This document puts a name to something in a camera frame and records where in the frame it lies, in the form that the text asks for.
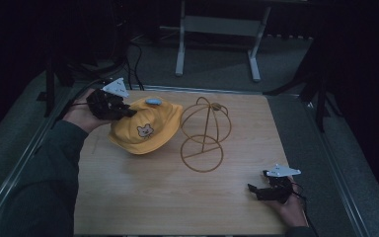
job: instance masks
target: person's right hand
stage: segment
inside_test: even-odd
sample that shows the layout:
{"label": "person's right hand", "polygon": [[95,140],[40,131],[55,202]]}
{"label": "person's right hand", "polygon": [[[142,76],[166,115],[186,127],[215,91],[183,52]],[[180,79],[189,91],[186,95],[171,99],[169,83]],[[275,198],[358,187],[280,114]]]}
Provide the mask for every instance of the person's right hand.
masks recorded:
{"label": "person's right hand", "polygon": [[[296,185],[293,185],[293,190],[298,193]],[[297,195],[292,194],[284,204],[277,200],[263,200],[263,203],[272,207],[288,226],[309,226],[301,199]]]}

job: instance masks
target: person's left hand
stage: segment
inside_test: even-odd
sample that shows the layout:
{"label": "person's left hand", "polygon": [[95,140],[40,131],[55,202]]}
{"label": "person's left hand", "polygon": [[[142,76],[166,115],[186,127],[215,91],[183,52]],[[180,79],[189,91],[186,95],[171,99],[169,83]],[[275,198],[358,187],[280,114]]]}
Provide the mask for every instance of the person's left hand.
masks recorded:
{"label": "person's left hand", "polygon": [[100,120],[96,118],[89,110],[86,98],[91,95],[95,90],[88,90],[81,98],[73,103],[73,106],[64,116],[63,120],[69,121],[86,132],[90,133],[95,128],[112,122],[111,120]]}

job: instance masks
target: sleeve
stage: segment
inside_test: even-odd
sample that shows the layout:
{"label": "sleeve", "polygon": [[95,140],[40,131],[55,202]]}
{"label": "sleeve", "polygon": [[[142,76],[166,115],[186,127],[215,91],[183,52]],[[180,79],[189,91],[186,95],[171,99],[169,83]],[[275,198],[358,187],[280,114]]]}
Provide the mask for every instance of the sleeve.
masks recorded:
{"label": "sleeve", "polygon": [[80,151],[88,133],[59,121],[27,162],[0,214],[0,236],[73,236]]}
{"label": "sleeve", "polygon": [[290,228],[285,233],[285,237],[316,237],[316,234],[310,227],[298,226]]}

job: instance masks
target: wooden table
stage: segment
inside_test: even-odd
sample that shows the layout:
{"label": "wooden table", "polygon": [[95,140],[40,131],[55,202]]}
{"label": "wooden table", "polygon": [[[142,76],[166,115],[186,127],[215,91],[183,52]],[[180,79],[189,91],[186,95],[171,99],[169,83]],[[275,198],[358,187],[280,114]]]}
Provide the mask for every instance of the wooden table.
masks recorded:
{"label": "wooden table", "polygon": [[81,153],[75,234],[249,235],[286,230],[273,210],[256,200],[247,188],[247,183],[267,188],[262,170],[275,163],[287,165],[265,97],[129,93],[124,100],[127,104],[160,96],[185,109],[202,96],[225,106],[232,131],[220,142],[223,162],[207,173],[188,168],[180,155],[187,138],[181,130],[152,153],[132,155],[111,143],[110,126],[102,126],[89,135]]}

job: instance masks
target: yellow hat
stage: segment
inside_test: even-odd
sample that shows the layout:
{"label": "yellow hat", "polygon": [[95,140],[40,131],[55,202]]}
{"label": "yellow hat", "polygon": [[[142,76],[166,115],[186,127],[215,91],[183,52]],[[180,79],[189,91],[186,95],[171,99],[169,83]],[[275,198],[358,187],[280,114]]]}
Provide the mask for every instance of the yellow hat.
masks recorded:
{"label": "yellow hat", "polygon": [[154,151],[168,142],[180,128],[183,107],[160,97],[147,97],[133,102],[131,117],[112,122],[110,141],[132,154]]}

